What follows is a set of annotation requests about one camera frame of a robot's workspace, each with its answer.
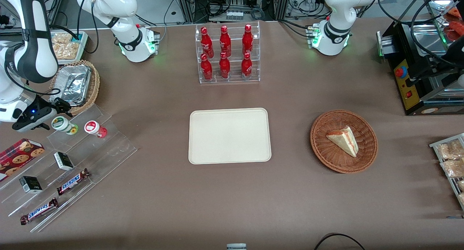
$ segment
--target wicker tray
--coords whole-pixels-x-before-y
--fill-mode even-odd
[[[359,151],[352,157],[327,139],[329,131],[350,126],[358,143]],[[316,156],[330,169],[340,173],[358,173],[366,170],[378,153],[377,137],[371,126],[351,111],[333,110],[320,115],[310,133],[311,146]]]
[[[90,82],[88,83],[88,91],[87,91],[87,96],[86,96],[86,103],[83,106],[80,107],[72,107],[69,112],[71,112],[73,115],[77,115],[81,113],[82,111],[88,109],[90,106],[95,103],[95,100],[98,96],[98,88],[100,87],[100,76],[98,75],[98,71],[96,71],[95,67],[88,61],[86,60],[80,60],[76,62],[72,62],[69,64],[66,64],[66,66],[77,66],[77,65],[86,65],[92,69],[92,74],[90,77]],[[53,88],[55,85],[55,80],[56,80],[56,75],[53,77],[50,83],[50,89]]]

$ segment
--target small black box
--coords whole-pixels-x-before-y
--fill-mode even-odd
[[[73,170],[73,163],[71,163],[71,160],[67,154],[56,152],[53,156],[55,156],[55,161],[57,162],[59,168],[66,171]]]
[[[20,178],[20,183],[26,193],[39,194],[42,192],[42,187],[38,183],[36,177],[22,176]]]

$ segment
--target red cookie box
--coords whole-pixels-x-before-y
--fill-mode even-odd
[[[0,153],[0,182],[45,152],[42,144],[21,139]]]

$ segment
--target clear acrylic display stand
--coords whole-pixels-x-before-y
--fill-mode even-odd
[[[252,66],[252,76],[249,80],[242,79],[242,37],[245,32],[245,25],[250,24],[252,26],[253,34],[253,51],[251,54]],[[227,23],[227,30],[231,37],[232,42],[232,55],[229,57],[231,63],[231,74],[229,79],[223,79],[220,75],[219,60],[221,47],[219,45],[219,38],[221,37],[221,26],[223,24],[207,24],[207,25],[197,25],[195,32],[195,45],[197,48],[197,63],[198,63],[198,74],[200,83],[249,83],[249,82],[259,82],[261,79],[261,70],[260,70],[260,24],[258,22],[249,22],[249,23]],[[202,50],[202,34],[200,33],[200,28],[207,27],[208,34],[212,40],[212,48],[214,50],[214,57],[209,61],[212,65],[212,81],[205,81],[202,73],[202,67],[200,66],[202,60],[200,55],[203,53]]]
[[[39,232],[137,151],[129,139],[118,131],[110,117],[97,105],[91,106],[71,119],[72,123],[79,126],[76,134],[67,135],[55,131],[42,142],[46,152],[40,159],[30,162],[25,166],[25,170],[17,171],[14,177],[4,181],[5,184],[0,183],[1,207],[8,216],[18,220],[18,226],[21,226],[21,216],[29,214],[56,197],[58,209],[49,210],[45,215],[23,226],[30,229],[30,232]],[[84,124],[90,120],[96,120],[108,130],[104,139],[84,131]],[[57,151],[68,154],[74,165],[72,171],[58,168],[53,156]],[[58,196],[57,188],[85,168],[91,175],[65,194]],[[36,177],[43,191],[36,195],[25,193],[19,182],[22,176]]]

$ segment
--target yellow panel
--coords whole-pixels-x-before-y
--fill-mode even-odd
[[[401,66],[405,66],[406,68],[409,68],[407,65],[406,60],[403,60],[394,70],[393,73],[395,72],[396,69],[400,68]],[[405,105],[405,108],[408,110],[415,106],[417,103],[419,103],[419,95],[417,94],[416,86],[408,87],[406,86],[406,80],[409,78],[409,73],[406,75],[404,78],[396,78],[396,84],[398,84],[399,92],[401,93],[401,99],[403,100],[403,104]],[[406,93],[411,91],[412,96],[407,98]]]

